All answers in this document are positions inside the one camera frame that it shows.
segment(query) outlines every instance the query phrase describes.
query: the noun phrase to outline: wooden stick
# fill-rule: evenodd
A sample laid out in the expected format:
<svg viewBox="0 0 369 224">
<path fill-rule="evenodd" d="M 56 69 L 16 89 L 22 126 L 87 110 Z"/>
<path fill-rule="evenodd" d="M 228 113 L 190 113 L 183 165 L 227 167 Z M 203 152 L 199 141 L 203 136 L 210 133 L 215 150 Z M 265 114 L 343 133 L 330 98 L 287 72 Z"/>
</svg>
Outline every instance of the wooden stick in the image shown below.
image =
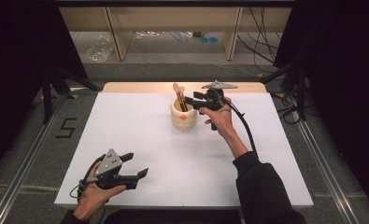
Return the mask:
<svg viewBox="0 0 369 224">
<path fill-rule="evenodd" d="M 185 103 L 184 91 L 185 91 L 185 88 L 184 87 L 180 87 L 181 100 L 183 101 L 185 111 L 188 111 L 187 104 Z"/>
<path fill-rule="evenodd" d="M 173 83 L 173 90 L 176 93 L 176 96 L 177 96 L 177 99 L 178 99 L 178 103 L 180 104 L 180 107 L 181 107 L 181 111 L 182 112 L 187 112 L 187 109 L 186 109 L 186 107 L 184 105 L 183 99 L 181 98 L 181 95 L 180 95 L 180 87 L 178 86 L 178 84 L 176 82 Z"/>
</svg>

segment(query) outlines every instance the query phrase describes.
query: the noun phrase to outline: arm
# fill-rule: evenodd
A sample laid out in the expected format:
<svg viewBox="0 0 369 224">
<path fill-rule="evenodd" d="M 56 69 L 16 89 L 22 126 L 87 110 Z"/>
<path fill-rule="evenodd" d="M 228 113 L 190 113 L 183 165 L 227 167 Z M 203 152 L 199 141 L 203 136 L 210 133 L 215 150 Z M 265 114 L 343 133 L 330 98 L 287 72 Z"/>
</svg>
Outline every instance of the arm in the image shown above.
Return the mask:
<svg viewBox="0 0 369 224">
<path fill-rule="evenodd" d="M 305 218 L 294 211 L 283 182 L 269 163 L 261 163 L 254 152 L 248 151 L 232 124 L 231 108 L 225 105 L 218 111 L 200 108 L 210 117 L 206 124 L 214 123 L 219 135 L 227 142 L 234 155 L 238 171 L 236 187 L 247 224 L 305 223 Z"/>
<path fill-rule="evenodd" d="M 96 163 L 92 168 L 89 177 L 93 177 L 101 162 Z M 89 223 L 92 216 L 108 200 L 126 190 L 124 185 L 112 189 L 100 189 L 96 184 L 88 185 L 82 193 L 78 206 L 74 212 L 68 211 L 61 223 Z"/>
</svg>

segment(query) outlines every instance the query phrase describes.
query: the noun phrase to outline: plastic bag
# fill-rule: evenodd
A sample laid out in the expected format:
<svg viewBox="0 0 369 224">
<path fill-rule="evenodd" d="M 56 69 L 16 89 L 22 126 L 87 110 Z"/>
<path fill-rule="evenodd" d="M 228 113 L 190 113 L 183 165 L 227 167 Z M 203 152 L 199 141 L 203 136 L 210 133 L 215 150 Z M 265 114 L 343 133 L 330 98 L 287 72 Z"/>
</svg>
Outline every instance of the plastic bag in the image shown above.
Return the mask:
<svg viewBox="0 0 369 224">
<path fill-rule="evenodd" d="M 88 58 L 98 63 L 104 63 L 111 55 L 113 48 L 111 41 L 100 35 L 96 42 L 88 49 Z"/>
</svg>

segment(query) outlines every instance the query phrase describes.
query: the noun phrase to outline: black sleeve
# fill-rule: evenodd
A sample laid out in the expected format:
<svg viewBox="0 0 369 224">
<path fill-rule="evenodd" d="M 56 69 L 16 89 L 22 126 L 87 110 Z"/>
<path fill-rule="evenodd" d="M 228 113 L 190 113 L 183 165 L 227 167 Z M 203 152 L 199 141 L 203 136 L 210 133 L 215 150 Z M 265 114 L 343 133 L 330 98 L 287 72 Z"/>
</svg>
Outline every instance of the black sleeve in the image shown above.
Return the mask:
<svg viewBox="0 0 369 224">
<path fill-rule="evenodd" d="M 90 222 L 83 222 L 73 215 L 73 211 L 67 211 L 61 224 L 89 224 Z"/>
<path fill-rule="evenodd" d="M 236 187 L 247 224 L 303 224 L 305 218 L 292 209 L 283 182 L 270 163 L 261 163 L 254 152 L 234 160 Z"/>
</svg>

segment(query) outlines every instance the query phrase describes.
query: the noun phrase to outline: wrist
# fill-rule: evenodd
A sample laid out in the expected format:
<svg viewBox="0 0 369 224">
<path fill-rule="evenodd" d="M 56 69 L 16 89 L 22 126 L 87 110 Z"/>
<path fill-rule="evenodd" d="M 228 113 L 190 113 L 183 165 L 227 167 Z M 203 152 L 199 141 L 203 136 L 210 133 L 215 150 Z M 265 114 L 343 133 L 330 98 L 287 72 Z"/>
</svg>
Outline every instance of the wrist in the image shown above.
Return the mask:
<svg viewBox="0 0 369 224">
<path fill-rule="evenodd" d="M 73 216 L 75 216 L 78 220 L 82 222 L 87 222 L 91 220 L 92 212 L 88 209 L 83 208 L 82 206 L 78 206 L 77 209 L 74 211 Z"/>
<path fill-rule="evenodd" d="M 222 138 L 224 138 L 224 140 L 227 143 L 228 142 L 234 142 L 234 141 L 237 140 L 237 138 L 239 138 L 239 136 L 237 135 L 236 130 L 234 129 L 233 126 L 226 127 L 224 129 L 222 129 L 222 132 L 220 132 L 220 135 L 222 136 Z"/>
<path fill-rule="evenodd" d="M 248 148 L 243 144 L 235 130 L 225 134 L 223 138 L 228 144 L 228 147 L 233 153 L 235 159 L 248 152 Z"/>
</svg>

